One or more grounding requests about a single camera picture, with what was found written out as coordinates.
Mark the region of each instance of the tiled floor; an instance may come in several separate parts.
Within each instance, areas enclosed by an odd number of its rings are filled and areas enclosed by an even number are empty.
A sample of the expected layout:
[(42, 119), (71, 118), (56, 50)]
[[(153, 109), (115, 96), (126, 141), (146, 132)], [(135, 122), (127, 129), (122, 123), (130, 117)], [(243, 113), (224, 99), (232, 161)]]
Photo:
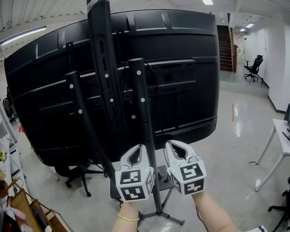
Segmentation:
[[(236, 108), (234, 116), (232, 104)], [(289, 188), (287, 178), (290, 175), (290, 158), (285, 159), (260, 192), (254, 191), (256, 179), (264, 178), (278, 157), (278, 138), (274, 138), (259, 166), (248, 162), (256, 160), (265, 146), (272, 130), (272, 118), (282, 117), (283, 115), (273, 111), (265, 97), (220, 90), (216, 131), (208, 138), (192, 144), (205, 163), (208, 175), (206, 191), (227, 210), (242, 231), (249, 231), (260, 225), (271, 231), (281, 217), (280, 212), (269, 213), (267, 208), (284, 202), (285, 198), (281, 193)], [(41, 136), (47, 140), (46, 131)], [(30, 148), (24, 134), (19, 135), (18, 143), (23, 148), (22, 166), (32, 196), (60, 212), (74, 232), (111, 231), (119, 205), (110, 198), (108, 179), (97, 174), (87, 176), (88, 188), (92, 194), (88, 198), (81, 179), (72, 182), (71, 189), (64, 185), (66, 178), (61, 177), (56, 181)], [(165, 164), (163, 152), (158, 150), (156, 153), (158, 165)], [(153, 212), (154, 207), (153, 198), (140, 203), (143, 213)], [(178, 219), (185, 219), (186, 223), (180, 226), (163, 217), (152, 217), (141, 223), (139, 231), (205, 231), (197, 219), (190, 197), (181, 197), (174, 190), (165, 212)]]

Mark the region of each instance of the black pole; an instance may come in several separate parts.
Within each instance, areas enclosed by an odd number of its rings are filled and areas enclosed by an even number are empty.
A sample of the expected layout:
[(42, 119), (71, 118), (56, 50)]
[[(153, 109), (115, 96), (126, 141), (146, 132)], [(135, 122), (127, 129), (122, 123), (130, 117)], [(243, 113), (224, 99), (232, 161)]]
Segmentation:
[(91, 118), (89, 116), (83, 93), (80, 86), (80, 77), (78, 71), (74, 71), (66, 74), (67, 88), (70, 90), (75, 112), (87, 137), (87, 141), (90, 145), (88, 151), (89, 158), (97, 158), (107, 173), (108, 177), (113, 183), (115, 182), (115, 170), (107, 157), (100, 140), (92, 126)]
[(147, 92), (144, 59), (143, 58), (131, 59), (129, 60), (128, 66), (130, 77), (132, 79), (133, 103), (135, 103), (137, 107), (136, 109), (137, 113), (135, 114), (135, 116), (140, 123), (140, 128), (142, 128), (142, 131), (140, 132), (143, 136), (142, 144), (146, 146), (149, 164), (151, 167), (154, 168), (154, 175), (156, 176), (155, 185), (153, 187), (153, 195), (157, 213), (160, 214), (162, 213), (162, 207), (157, 173), (154, 136), (149, 109), (149, 98)]

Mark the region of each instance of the gold bracelet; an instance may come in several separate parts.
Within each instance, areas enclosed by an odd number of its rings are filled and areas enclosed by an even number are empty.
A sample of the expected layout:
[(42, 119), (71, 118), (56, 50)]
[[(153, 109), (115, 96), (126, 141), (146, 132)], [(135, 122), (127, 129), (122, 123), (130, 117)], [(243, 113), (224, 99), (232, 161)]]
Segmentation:
[(120, 218), (120, 219), (123, 219), (125, 221), (128, 221), (128, 222), (137, 222), (138, 220), (140, 220), (140, 218), (135, 218), (135, 219), (131, 219), (131, 218), (126, 218), (126, 217), (123, 217), (121, 214), (119, 214), (119, 212), (117, 213), (117, 216)]

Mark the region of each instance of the black monitor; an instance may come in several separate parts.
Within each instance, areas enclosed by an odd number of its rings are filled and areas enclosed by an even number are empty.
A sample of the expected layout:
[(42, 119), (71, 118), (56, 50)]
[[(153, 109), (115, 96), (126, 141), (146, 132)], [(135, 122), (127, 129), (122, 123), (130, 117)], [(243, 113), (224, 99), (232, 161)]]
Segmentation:
[(149, 69), (146, 71), (156, 149), (162, 148), (162, 125), (164, 140), (188, 144), (204, 139), (216, 128), (219, 48), (215, 16), (146, 10), (112, 14), (111, 20), (117, 78), (125, 91), (124, 130), (111, 131), (107, 124), (87, 20), (44, 35), (5, 60), (7, 83), (19, 120), (46, 165), (72, 166), (87, 161), (89, 146), (65, 81), (65, 74), (71, 71), (65, 46), (69, 42), (74, 45), (76, 69), (94, 129), (111, 161), (120, 160), (128, 149), (140, 143), (131, 112), (129, 72), (122, 74), (132, 58), (144, 58), (155, 72), (154, 76)]

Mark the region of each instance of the pink object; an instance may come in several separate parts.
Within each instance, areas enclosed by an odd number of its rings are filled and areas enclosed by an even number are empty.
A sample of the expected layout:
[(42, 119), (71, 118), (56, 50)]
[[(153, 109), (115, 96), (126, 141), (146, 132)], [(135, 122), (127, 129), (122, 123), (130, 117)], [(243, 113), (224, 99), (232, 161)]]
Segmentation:
[(20, 210), (17, 210), (17, 209), (14, 209), (13, 207), (11, 207), (12, 211), (14, 212), (14, 215), (16, 217), (18, 217), (20, 220), (26, 220), (26, 215), (25, 213), (23, 213), (22, 211)]

